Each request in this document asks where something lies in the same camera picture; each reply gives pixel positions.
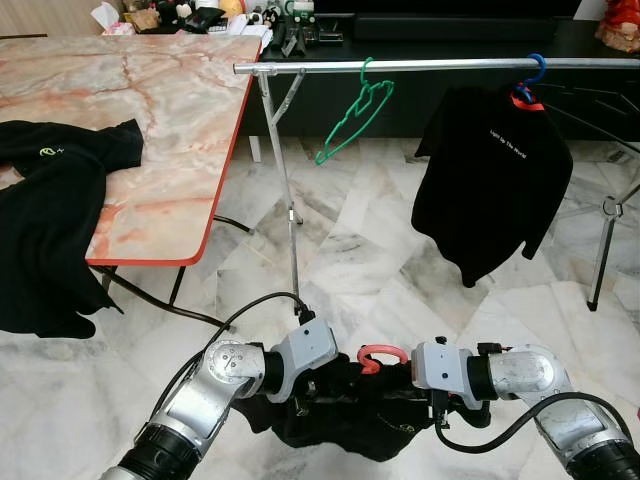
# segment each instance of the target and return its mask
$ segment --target green hanger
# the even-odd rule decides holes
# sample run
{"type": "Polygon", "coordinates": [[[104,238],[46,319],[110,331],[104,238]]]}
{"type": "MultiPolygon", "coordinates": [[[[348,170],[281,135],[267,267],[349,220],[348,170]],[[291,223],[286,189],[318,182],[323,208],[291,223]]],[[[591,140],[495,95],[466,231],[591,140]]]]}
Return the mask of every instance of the green hanger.
{"type": "Polygon", "coordinates": [[[382,82],[374,83],[373,85],[370,85],[369,82],[365,80],[364,72],[367,69],[367,64],[372,61],[373,61],[373,58],[371,57],[367,58],[364,61],[364,65],[362,65],[362,70],[360,70],[360,83],[362,84],[362,89],[360,90],[360,96],[355,102],[353,102],[353,104],[346,111],[346,113],[344,114],[344,118],[340,120],[335,127],[333,127],[333,130],[331,130],[331,133],[329,134],[329,136],[324,142],[324,150],[322,152],[318,152],[318,154],[316,155],[316,159],[315,159],[316,165],[322,165],[324,162],[329,160],[331,157],[333,157],[336,153],[338,153],[344,147],[346,147],[351,142],[353,142],[364,131],[364,129],[369,126],[369,124],[373,121],[373,119],[376,118],[378,113],[380,113],[380,110],[382,110],[382,107],[384,107],[384,105],[389,100],[389,97],[391,97],[391,95],[393,94],[393,88],[395,87],[395,83],[392,82],[391,80],[384,80],[382,82]],[[375,92],[380,89],[386,89],[387,93],[384,99],[382,100],[382,102],[380,102],[380,105],[378,105],[378,108],[376,108],[376,110],[373,112],[373,115],[371,115],[371,118],[369,118],[369,120],[367,120],[366,123],[362,127],[360,127],[360,129],[356,133],[351,135],[351,137],[349,137],[348,140],[343,142],[341,145],[338,145],[333,150],[329,151],[329,143],[331,142],[333,137],[336,135],[336,133],[338,133],[338,131],[345,125],[345,123],[349,121],[349,118],[351,117],[352,114],[355,118],[358,118],[365,111],[367,111],[367,109],[373,103],[373,96],[375,92]],[[360,105],[361,102],[364,101],[366,95],[369,95],[367,102],[364,105],[360,105]]]}

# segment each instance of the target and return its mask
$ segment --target marble table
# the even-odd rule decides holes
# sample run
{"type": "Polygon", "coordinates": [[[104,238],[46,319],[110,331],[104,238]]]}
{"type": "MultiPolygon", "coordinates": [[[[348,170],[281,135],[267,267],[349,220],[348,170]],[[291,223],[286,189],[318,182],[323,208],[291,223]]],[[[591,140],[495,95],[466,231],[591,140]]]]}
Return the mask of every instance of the marble table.
{"type": "MultiPolygon", "coordinates": [[[[108,176],[92,265],[196,263],[242,117],[257,37],[149,35],[0,42],[0,122],[100,129],[135,118],[142,166],[108,176]]],[[[20,180],[0,166],[0,188],[20,180]]]]}

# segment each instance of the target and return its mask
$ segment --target hanging black shirt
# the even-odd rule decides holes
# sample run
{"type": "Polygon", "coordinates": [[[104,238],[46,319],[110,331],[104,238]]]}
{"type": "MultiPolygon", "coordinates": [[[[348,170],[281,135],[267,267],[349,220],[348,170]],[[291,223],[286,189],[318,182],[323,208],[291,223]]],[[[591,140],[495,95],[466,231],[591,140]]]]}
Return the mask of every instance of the hanging black shirt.
{"type": "Polygon", "coordinates": [[[524,241],[532,259],[564,196],[573,160],[540,103],[510,90],[451,89],[416,156],[430,155],[411,224],[472,287],[524,241]]]}
{"type": "Polygon", "coordinates": [[[89,338],[95,327],[78,313],[116,307],[85,254],[106,174],[140,166],[142,145],[135,120],[97,132],[0,123],[0,164],[13,164],[25,177],[0,190],[0,329],[89,338]]]}

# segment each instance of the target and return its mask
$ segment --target clothes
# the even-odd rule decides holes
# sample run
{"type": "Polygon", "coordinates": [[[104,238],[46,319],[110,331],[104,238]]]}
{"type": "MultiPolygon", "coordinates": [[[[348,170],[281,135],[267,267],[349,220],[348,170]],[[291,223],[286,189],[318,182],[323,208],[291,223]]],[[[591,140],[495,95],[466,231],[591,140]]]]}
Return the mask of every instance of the clothes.
{"type": "Polygon", "coordinates": [[[349,357],[340,354],[327,365],[298,377],[294,391],[313,380],[317,397],[331,400],[303,400],[309,411],[306,416],[296,414],[292,398],[274,404],[264,395],[257,395],[236,400],[231,407],[246,417],[254,433],[272,428],[291,447],[331,442],[348,452],[383,462],[395,457],[421,430],[433,424],[429,402],[424,390],[411,386],[409,364],[381,364],[375,375],[361,375],[361,371],[361,364],[350,363],[349,357]],[[396,398],[383,398],[392,392],[396,398]],[[405,394],[424,394],[425,398],[407,400],[402,398],[405,394]]]}
{"type": "Polygon", "coordinates": [[[25,177],[0,190],[0,329],[89,338],[95,327],[77,312],[116,307],[84,257],[106,174],[140,166],[142,145],[135,120],[97,132],[0,123],[0,164],[25,177]]]}
{"type": "Polygon", "coordinates": [[[411,224],[472,287],[522,251],[532,259],[560,206],[573,160],[540,103],[511,90],[451,89],[416,156],[430,155],[411,224]]]}

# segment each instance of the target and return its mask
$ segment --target red hanger hook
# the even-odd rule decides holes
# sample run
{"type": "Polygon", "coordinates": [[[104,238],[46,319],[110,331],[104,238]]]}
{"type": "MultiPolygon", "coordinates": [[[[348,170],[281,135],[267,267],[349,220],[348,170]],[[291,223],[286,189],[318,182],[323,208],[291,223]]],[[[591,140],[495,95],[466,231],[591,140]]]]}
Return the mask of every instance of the red hanger hook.
{"type": "Polygon", "coordinates": [[[367,355],[372,353],[386,353],[388,355],[395,355],[400,359],[400,363],[404,364],[409,361],[409,357],[404,350],[398,347],[392,347],[391,345],[365,345],[358,350],[358,362],[364,365],[362,369],[363,375],[374,375],[380,371],[380,364],[366,358],[367,355]]]}

